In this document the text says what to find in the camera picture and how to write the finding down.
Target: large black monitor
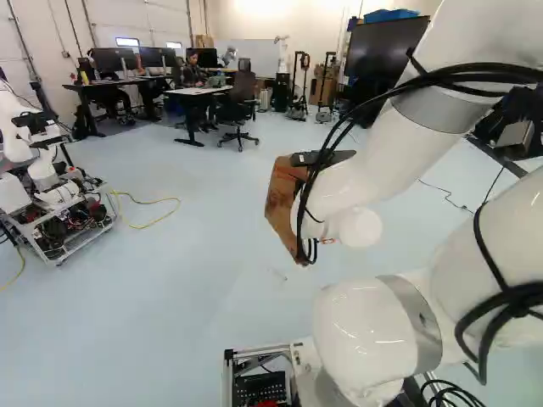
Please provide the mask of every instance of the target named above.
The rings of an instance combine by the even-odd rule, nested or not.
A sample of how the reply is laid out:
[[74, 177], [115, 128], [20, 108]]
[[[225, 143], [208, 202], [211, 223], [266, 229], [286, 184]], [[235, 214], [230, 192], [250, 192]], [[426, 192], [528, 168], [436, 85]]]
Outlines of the large black monitor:
[[217, 48], [187, 48], [187, 58], [192, 50], [198, 53], [198, 65], [201, 68], [217, 68]]
[[162, 66], [162, 53], [160, 53], [160, 48], [140, 47], [139, 56], [142, 59], [143, 68]]
[[161, 48], [160, 54], [164, 55], [166, 66], [173, 68], [177, 66], [176, 50], [173, 48]]
[[94, 48], [92, 50], [92, 59], [94, 59], [96, 67], [104, 72], [121, 71], [121, 58], [125, 60], [128, 70], [137, 68], [136, 54], [129, 47]]
[[139, 56], [143, 68], [162, 67], [162, 56], [166, 66], [176, 66], [176, 50], [173, 48], [140, 47]]
[[423, 16], [358, 25], [350, 37], [345, 74], [398, 81], [409, 60], [407, 49], [417, 46], [429, 21]]

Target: whiteboard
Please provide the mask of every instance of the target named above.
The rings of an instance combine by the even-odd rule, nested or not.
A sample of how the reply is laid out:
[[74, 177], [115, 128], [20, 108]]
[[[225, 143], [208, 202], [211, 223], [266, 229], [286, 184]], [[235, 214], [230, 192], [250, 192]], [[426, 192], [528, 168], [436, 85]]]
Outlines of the whiteboard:
[[[257, 76], [275, 78], [279, 57], [281, 56], [281, 43], [274, 44], [270, 40], [215, 40], [219, 58], [227, 51], [228, 46], [238, 50], [238, 58], [250, 58], [251, 70]], [[237, 68], [238, 62], [233, 61], [228, 68]]]

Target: brown cardboard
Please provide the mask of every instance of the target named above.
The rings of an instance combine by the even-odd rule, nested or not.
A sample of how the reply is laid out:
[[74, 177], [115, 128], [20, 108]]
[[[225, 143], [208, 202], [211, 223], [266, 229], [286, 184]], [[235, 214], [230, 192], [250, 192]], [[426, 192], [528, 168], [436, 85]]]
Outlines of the brown cardboard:
[[279, 235], [285, 248], [297, 264], [307, 265], [305, 260], [297, 257], [296, 236], [290, 227], [290, 210], [294, 204], [296, 181], [307, 179], [305, 167], [290, 165], [290, 156], [277, 157], [271, 171], [270, 186], [266, 198], [264, 216], [273, 230]]
[[214, 42], [212, 36], [205, 36], [198, 34], [194, 36], [194, 45], [196, 48], [214, 48]]
[[[322, 79], [314, 79], [315, 85], [311, 84], [311, 94], [309, 96], [309, 104], [318, 106], [319, 98], [321, 96]], [[322, 105], [330, 106], [333, 101], [333, 97], [336, 92], [337, 82], [333, 79], [326, 79], [324, 81], [324, 92], [322, 93]]]

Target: window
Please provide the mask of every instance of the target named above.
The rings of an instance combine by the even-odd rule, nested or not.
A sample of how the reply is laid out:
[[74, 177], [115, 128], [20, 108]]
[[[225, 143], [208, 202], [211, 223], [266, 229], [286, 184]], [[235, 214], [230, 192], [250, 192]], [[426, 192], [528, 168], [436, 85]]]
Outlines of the window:
[[139, 40], [137, 38], [126, 38], [118, 36], [115, 38], [118, 47], [139, 47]]
[[180, 42], [166, 42], [166, 46], [168, 48], [181, 49], [181, 43]]

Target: white wall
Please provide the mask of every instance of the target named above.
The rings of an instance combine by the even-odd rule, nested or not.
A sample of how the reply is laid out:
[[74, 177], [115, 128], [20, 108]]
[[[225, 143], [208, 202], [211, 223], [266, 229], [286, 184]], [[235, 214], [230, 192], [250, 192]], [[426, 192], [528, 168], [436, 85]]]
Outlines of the white wall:
[[[80, 57], [76, 39], [68, 19], [64, 0], [12, 0], [23, 37], [33, 56], [43, 87], [61, 120], [71, 124], [78, 104], [74, 92], [62, 85], [71, 83], [70, 74], [76, 73], [76, 60]], [[142, 45], [165, 47], [167, 41], [189, 45], [186, 0], [85, 0], [93, 23], [98, 46], [114, 47], [116, 36], [134, 36]], [[8, 78], [15, 87], [26, 92], [28, 75], [24, 65], [5, 59], [14, 58], [16, 36], [13, 23], [8, 20], [6, 0], [0, 0], [0, 62], [9, 67]], [[85, 18], [81, 0], [68, 0], [83, 54], [92, 47], [92, 36]], [[53, 16], [59, 27], [55, 30]], [[62, 57], [62, 45], [71, 58]], [[131, 89], [130, 94], [137, 94]]]
[[306, 51], [315, 63], [341, 52], [348, 19], [380, 8], [408, 8], [432, 15], [440, 0], [207, 0], [214, 38], [264, 39], [290, 35], [288, 52]]

